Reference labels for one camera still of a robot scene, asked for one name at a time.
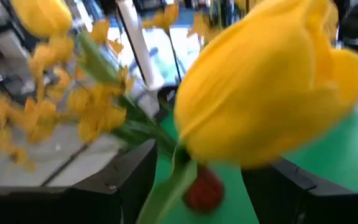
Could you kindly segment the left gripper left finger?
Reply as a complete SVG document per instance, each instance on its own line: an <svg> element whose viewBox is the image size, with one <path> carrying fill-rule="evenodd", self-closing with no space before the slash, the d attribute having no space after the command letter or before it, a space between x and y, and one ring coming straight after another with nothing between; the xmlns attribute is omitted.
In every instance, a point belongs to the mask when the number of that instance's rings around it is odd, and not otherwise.
<svg viewBox="0 0 358 224"><path fill-rule="evenodd" d="M156 165L150 139L68 187L0 187L0 224L135 224Z"/></svg>

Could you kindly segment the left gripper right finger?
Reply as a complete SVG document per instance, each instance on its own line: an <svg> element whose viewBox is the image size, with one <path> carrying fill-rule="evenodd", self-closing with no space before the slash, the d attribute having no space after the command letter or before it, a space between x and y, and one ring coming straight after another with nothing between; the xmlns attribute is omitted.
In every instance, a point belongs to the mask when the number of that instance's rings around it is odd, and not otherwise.
<svg viewBox="0 0 358 224"><path fill-rule="evenodd" d="M260 224L358 224L358 193L286 159L241 174Z"/></svg>

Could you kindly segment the yellow small-blossom flower bunch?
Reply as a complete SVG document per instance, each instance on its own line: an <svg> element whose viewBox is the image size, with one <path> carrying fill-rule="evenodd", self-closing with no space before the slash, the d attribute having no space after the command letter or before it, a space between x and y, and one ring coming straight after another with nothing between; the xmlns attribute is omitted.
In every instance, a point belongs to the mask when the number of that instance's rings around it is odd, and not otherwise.
<svg viewBox="0 0 358 224"><path fill-rule="evenodd" d="M37 82L36 98L23 108L0 96L0 153L16 164L31 167L24 148L14 144L11 126L26 133L29 142L49 137L61 122L74 122L79 138L90 143L136 120L160 136L161 129L137 107L129 92L135 78L127 67L113 67L100 52L109 47L115 53L122 44L110 40L110 22L99 19L91 31L40 37L29 59Z"/></svg>

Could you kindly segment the yellow tulip flower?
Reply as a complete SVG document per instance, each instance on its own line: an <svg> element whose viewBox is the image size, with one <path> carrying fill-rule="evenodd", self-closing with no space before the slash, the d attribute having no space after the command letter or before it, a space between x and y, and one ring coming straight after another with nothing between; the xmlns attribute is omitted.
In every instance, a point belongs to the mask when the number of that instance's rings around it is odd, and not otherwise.
<svg viewBox="0 0 358 224"><path fill-rule="evenodd" d="M10 0L20 23L36 37L66 34L73 19L63 0Z"/></svg>
<svg viewBox="0 0 358 224"><path fill-rule="evenodd" d="M358 106L358 53L333 45L333 0L263 0L200 52L179 85L170 177L136 224L159 224L200 164L257 169Z"/></svg>

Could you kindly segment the red glass vase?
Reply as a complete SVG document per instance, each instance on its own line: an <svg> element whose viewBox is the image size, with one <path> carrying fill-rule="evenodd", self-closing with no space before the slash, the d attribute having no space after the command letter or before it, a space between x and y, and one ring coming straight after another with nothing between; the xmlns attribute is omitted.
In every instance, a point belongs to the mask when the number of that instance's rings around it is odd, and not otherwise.
<svg viewBox="0 0 358 224"><path fill-rule="evenodd" d="M206 166L198 165L197 177L183 196L185 205L200 214L213 213L224 200L224 184Z"/></svg>

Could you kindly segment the white post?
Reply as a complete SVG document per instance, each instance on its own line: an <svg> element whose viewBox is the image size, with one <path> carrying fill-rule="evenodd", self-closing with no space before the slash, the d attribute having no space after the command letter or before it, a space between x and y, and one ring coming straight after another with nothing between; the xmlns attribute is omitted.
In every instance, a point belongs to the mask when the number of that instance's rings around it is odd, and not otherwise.
<svg viewBox="0 0 358 224"><path fill-rule="evenodd" d="M133 1L117 0L116 5L142 80L148 89L160 89L164 84L164 79L152 62Z"/></svg>

